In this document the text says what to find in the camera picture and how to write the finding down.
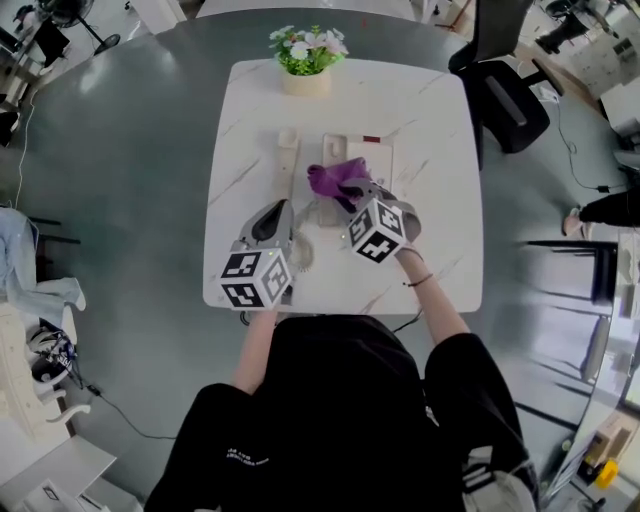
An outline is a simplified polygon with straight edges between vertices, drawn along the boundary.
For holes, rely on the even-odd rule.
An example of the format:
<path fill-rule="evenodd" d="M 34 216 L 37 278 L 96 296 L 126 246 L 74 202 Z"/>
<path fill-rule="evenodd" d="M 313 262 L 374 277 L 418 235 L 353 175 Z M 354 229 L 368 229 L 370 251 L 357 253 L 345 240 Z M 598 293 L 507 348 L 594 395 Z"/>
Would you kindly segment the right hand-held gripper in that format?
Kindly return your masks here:
<path fill-rule="evenodd" d="M 410 248 L 422 230 L 414 207 L 366 178 L 352 178 L 338 186 L 334 206 L 346 225 L 351 251 L 381 264 Z"/>

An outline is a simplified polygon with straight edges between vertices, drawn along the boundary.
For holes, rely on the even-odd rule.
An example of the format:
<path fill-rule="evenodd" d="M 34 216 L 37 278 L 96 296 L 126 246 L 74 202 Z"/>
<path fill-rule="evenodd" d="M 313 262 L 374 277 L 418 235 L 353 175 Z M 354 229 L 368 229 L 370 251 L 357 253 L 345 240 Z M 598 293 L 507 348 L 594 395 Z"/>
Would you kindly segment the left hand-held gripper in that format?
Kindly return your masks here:
<path fill-rule="evenodd" d="M 272 310 L 292 282 L 294 212 L 287 199 L 253 215 L 232 243 L 219 287 L 232 310 Z"/>

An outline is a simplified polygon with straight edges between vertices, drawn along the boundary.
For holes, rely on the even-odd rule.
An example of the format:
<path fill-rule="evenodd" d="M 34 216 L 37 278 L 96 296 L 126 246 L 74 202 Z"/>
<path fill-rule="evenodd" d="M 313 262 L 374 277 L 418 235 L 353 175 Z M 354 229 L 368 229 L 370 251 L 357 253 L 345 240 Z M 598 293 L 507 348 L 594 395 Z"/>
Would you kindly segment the purple cloth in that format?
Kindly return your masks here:
<path fill-rule="evenodd" d="M 357 157 L 340 164 L 324 167 L 319 164 L 310 165 L 307 178 L 311 190 L 318 196 L 335 199 L 349 212 L 355 210 L 361 193 L 345 186 L 346 181 L 352 179 L 371 179 L 366 167 L 366 160 Z"/>

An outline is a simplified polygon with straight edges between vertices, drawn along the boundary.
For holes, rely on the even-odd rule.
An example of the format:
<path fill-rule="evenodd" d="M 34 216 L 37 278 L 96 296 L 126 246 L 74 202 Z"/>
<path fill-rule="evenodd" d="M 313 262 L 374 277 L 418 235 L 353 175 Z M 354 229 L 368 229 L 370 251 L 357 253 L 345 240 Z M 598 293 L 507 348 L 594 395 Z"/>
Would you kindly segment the beige desk telephone base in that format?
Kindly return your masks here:
<path fill-rule="evenodd" d="M 329 167 L 363 157 L 371 179 L 389 189 L 392 183 L 394 142 L 392 137 L 326 133 L 322 139 L 322 166 Z M 330 198 L 316 195 L 318 225 L 334 228 L 341 224 Z"/>

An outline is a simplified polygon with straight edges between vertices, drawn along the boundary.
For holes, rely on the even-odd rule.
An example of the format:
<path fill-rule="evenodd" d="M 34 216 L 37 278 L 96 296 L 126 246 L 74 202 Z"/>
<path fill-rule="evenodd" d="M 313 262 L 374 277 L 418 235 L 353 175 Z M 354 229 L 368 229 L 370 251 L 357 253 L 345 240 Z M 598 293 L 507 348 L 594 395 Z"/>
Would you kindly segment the person's left forearm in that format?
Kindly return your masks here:
<path fill-rule="evenodd" d="M 251 317 L 231 381 L 233 387 L 249 395 L 264 380 L 277 317 L 278 312 L 274 310 L 257 312 Z"/>

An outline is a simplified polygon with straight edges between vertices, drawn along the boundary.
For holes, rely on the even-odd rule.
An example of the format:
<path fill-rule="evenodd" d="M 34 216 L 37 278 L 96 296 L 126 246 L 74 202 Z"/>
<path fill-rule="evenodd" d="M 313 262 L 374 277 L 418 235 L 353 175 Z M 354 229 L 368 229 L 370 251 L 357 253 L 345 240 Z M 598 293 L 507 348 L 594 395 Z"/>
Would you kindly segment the person's right forearm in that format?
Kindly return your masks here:
<path fill-rule="evenodd" d="M 432 273 L 413 247 L 401 249 L 396 254 L 396 259 L 403 268 L 408 282 L 415 282 Z M 470 333 L 469 327 L 455 310 L 434 275 L 427 282 L 411 289 L 416 294 L 435 345 L 454 336 Z"/>

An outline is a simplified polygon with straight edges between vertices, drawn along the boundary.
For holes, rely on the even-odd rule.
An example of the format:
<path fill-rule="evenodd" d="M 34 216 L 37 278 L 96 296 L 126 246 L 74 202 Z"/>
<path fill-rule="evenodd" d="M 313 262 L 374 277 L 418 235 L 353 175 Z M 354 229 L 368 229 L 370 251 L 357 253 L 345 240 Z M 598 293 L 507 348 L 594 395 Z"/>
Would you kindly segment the beige telephone handset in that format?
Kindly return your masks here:
<path fill-rule="evenodd" d="M 299 133 L 295 128 L 283 128 L 278 135 L 275 191 L 279 199 L 290 199 L 300 147 Z"/>

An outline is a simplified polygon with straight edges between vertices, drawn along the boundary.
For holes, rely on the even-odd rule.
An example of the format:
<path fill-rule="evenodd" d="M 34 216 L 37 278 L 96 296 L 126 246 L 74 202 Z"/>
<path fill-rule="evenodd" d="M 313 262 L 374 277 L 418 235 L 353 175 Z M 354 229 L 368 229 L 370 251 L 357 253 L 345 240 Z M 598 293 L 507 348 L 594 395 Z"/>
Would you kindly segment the person's black t-shirt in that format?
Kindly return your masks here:
<path fill-rule="evenodd" d="M 256 391 L 199 391 L 144 512 L 464 512 L 477 448 L 536 490 L 513 399 L 478 336 L 447 338 L 419 369 L 376 319 L 290 318 Z"/>

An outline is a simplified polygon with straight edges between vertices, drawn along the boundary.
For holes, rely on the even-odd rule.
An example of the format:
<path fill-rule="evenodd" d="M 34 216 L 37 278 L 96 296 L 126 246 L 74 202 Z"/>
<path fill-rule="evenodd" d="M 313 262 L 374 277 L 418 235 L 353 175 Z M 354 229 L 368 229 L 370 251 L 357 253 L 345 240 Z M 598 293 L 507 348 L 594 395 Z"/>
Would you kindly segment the potted flower plant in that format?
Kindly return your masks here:
<path fill-rule="evenodd" d="M 270 33 L 270 48 L 283 69 L 286 94 L 298 97 L 324 97 L 331 91 L 330 67 L 345 59 L 345 35 L 338 29 L 323 31 L 314 25 L 296 30 L 288 25 Z"/>

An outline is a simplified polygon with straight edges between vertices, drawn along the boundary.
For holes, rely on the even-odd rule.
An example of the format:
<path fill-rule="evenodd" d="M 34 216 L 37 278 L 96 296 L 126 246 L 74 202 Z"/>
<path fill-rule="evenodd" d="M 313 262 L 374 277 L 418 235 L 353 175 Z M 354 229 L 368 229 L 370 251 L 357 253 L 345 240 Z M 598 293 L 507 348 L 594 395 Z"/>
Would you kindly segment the black office chair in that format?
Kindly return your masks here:
<path fill-rule="evenodd" d="M 506 154 L 529 147 L 550 125 L 533 85 L 548 82 L 558 96 L 565 90 L 552 71 L 534 58 L 536 71 L 522 77 L 507 62 L 533 0 L 475 0 L 473 38 L 451 56 L 448 70 L 461 79 L 471 115 L 478 164 L 483 164 L 483 130 Z"/>

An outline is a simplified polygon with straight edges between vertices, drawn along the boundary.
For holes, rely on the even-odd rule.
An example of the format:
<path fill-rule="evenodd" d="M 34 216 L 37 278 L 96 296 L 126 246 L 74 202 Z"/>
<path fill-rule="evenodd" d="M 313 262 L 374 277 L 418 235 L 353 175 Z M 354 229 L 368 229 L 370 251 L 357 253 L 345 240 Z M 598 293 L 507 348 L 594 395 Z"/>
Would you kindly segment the black white headset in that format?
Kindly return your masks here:
<path fill-rule="evenodd" d="M 27 343 L 27 347 L 36 356 L 31 363 L 31 373 L 35 381 L 53 383 L 72 374 L 76 349 L 64 331 L 40 327 Z"/>

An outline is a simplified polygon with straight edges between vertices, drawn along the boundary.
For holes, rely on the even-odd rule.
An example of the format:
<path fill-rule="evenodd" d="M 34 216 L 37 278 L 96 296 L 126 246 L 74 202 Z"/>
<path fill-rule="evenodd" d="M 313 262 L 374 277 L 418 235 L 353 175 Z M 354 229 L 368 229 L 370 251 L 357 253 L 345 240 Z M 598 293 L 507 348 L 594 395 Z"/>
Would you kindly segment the white long table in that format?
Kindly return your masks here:
<path fill-rule="evenodd" d="M 205 0 L 196 17 L 259 9 L 333 9 L 415 20 L 409 0 Z"/>

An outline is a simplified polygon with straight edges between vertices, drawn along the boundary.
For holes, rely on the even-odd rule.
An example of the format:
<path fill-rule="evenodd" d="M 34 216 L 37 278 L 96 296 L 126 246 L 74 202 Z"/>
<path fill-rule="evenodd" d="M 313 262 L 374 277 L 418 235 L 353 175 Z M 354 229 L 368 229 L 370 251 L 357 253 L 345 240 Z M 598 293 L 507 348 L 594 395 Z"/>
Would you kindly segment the light blue garment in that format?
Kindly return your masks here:
<path fill-rule="evenodd" d="M 0 206 L 0 293 L 16 309 L 54 323 L 64 308 L 86 309 L 86 298 L 76 278 L 38 282 L 38 229 L 23 213 Z"/>

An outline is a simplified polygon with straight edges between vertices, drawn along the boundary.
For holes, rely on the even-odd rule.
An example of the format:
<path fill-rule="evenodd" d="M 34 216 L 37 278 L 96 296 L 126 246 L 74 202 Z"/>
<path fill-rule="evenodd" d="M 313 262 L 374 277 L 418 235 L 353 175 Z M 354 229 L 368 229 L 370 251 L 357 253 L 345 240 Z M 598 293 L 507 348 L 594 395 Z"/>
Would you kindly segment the white desk with black legs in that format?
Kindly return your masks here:
<path fill-rule="evenodd" d="M 513 394 L 543 509 L 578 472 L 640 366 L 640 235 L 519 241 L 499 363 Z"/>

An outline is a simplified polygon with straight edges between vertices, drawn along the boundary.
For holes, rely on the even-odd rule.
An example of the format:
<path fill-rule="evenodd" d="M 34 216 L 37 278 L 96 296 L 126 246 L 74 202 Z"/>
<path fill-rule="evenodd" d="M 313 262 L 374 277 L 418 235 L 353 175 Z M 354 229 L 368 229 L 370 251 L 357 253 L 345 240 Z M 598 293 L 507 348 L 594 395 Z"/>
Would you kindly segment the white ornate furniture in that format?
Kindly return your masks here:
<path fill-rule="evenodd" d="M 36 392 L 36 381 L 27 357 L 27 337 L 19 312 L 0 304 L 0 418 L 13 419 L 34 442 L 53 436 L 58 425 L 66 425 L 75 415 L 89 414 L 90 405 L 77 405 L 53 416 L 52 407 L 65 393 L 44 383 L 46 393 Z"/>

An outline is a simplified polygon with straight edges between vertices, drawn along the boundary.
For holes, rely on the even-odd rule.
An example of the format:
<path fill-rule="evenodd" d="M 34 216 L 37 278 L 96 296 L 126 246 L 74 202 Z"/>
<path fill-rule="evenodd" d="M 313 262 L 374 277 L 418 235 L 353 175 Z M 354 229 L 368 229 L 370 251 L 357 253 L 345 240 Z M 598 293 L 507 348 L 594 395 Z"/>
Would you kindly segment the black white striped fabric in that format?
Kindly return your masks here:
<path fill-rule="evenodd" d="M 462 503 L 465 512 L 538 512 L 538 489 L 529 458 L 510 470 L 492 465 L 491 446 L 473 449 L 463 465 Z"/>

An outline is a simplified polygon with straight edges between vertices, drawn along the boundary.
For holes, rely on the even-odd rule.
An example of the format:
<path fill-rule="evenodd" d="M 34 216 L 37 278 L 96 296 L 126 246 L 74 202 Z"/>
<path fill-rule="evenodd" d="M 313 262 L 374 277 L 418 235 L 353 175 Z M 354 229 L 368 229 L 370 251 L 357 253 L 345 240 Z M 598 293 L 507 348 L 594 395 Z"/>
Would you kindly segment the white side table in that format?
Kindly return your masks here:
<path fill-rule="evenodd" d="M 0 487 L 7 512 L 86 512 L 79 497 L 116 457 L 76 435 Z"/>

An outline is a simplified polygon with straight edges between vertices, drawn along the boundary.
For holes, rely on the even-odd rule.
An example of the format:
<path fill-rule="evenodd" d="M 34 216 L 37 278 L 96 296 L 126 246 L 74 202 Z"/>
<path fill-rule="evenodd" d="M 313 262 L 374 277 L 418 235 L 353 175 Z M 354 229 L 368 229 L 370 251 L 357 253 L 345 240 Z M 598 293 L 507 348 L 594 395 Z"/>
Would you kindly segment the black standing fan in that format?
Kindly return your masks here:
<path fill-rule="evenodd" d="M 42 0 L 41 7 L 59 28 L 71 28 L 81 25 L 98 43 L 94 50 L 94 56 L 97 56 L 117 46 L 120 43 L 121 36 L 112 34 L 103 38 L 87 22 L 86 17 L 93 8 L 94 2 L 95 0 Z"/>

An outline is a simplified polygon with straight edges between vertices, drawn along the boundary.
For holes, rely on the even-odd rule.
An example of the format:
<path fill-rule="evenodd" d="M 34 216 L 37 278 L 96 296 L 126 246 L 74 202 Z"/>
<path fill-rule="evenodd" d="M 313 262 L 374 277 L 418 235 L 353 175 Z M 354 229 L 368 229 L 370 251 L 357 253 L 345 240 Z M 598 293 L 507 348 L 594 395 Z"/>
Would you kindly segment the brown cardboard box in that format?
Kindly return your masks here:
<path fill-rule="evenodd" d="M 608 460 L 617 460 L 626 449 L 634 431 L 619 427 L 611 432 L 598 431 L 586 452 L 584 461 L 591 467 L 604 464 Z"/>

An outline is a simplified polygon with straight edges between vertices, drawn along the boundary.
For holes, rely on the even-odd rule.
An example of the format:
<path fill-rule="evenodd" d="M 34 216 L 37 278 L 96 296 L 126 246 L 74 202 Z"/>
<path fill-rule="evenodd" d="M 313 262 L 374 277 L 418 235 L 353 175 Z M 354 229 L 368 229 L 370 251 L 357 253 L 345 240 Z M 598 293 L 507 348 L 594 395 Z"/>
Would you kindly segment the yellow object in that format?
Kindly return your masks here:
<path fill-rule="evenodd" d="M 608 489 L 619 473 L 618 463 L 614 459 L 607 460 L 601 467 L 595 479 L 595 485 L 599 489 Z"/>

